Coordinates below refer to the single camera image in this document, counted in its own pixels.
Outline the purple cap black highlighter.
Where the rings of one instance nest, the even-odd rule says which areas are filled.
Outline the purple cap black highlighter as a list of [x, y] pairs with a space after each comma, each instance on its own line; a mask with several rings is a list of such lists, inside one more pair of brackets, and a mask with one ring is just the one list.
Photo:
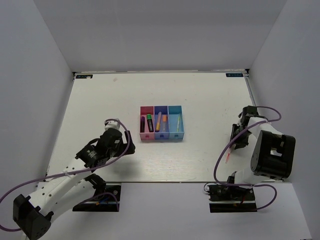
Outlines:
[[140, 133], [144, 133], [145, 132], [145, 117], [141, 116], [140, 118]]

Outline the green cap black highlighter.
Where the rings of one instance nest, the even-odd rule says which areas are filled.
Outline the green cap black highlighter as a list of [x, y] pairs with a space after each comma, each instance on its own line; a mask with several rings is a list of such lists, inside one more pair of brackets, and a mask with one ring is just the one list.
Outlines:
[[148, 125], [148, 130], [149, 132], [154, 132], [154, 126], [153, 126], [153, 118], [151, 114], [146, 115], [147, 118], [147, 125]]

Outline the orange cap pink highlighter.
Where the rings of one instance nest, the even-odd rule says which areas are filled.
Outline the orange cap pink highlighter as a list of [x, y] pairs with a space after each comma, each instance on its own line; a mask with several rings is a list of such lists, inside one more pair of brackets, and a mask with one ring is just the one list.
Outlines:
[[161, 130], [161, 124], [162, 124], [162, 112], [160, 111], [157, 115], [155, 132], [159, 132]]

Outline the orange cap white highlighter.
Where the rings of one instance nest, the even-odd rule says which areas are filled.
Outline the orange cap white highlighter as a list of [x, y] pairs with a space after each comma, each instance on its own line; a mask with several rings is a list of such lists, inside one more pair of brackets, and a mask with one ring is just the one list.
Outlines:
[[168, 122], [168, 116], [166, 114], [163, 114], [161, 131], [164, 133], [167, 132], [167, 122]]

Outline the thin yellow pen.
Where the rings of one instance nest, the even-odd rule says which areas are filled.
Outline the thin yellow pen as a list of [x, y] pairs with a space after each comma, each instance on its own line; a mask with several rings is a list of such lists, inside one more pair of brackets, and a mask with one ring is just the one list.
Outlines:
[[177, 128], [176, 128], [176, 132], [179, 132], [180, 130], [180, 120], [181, 120], [181, 115], [179, 114], [178, 115], [178, 118], [177, 118]]

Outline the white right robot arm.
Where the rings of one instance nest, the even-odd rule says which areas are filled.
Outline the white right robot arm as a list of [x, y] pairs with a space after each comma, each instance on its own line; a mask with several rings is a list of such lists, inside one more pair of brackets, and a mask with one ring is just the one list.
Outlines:
[[246, 106], [232, 125], [231, 149], [248, 146], [249, 137], [256, 138], [250, 166], [234, 172], [225, 188], [226, 195], [236, 200], [244, 193], [242, 184], [254, 186], [266, 180], [284, 180], [292, 172], [296, 139], [276, 130], [271, 120], [258, 113], [257, 106]]

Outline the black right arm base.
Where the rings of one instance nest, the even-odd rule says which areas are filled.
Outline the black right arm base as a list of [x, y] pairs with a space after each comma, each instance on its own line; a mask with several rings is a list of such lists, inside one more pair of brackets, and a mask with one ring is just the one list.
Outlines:
[[227, 186], [217, 182], [207, 182], [203, 186], [209, 196], [210, 213], [255, 213], [256, 198], [253, 188]]

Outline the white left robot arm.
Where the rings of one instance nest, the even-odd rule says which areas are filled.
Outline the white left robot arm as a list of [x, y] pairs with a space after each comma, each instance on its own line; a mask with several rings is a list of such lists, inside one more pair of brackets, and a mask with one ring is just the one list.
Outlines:
[[13, 220], [30, 240], [40, 239], [61, 214], [81, 201], [106, 194], [106, 182], [95, 170], [135, 153], [129, 130], [105, 126], [104, 133], [88, 142], [59, 174], [49, 177], [40, 189], [13, 201]]

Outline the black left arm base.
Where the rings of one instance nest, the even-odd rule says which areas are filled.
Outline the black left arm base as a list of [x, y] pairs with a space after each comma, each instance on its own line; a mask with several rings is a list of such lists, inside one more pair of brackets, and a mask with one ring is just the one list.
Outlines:
[[88, 200], [75, 205], [73, 212], [119, 212], [122, 188], [120, 183], [107, 183], [94, 173], [84, 180], [89, 183], [89, 189], [93, 190], [93, 194], [86, 197]]

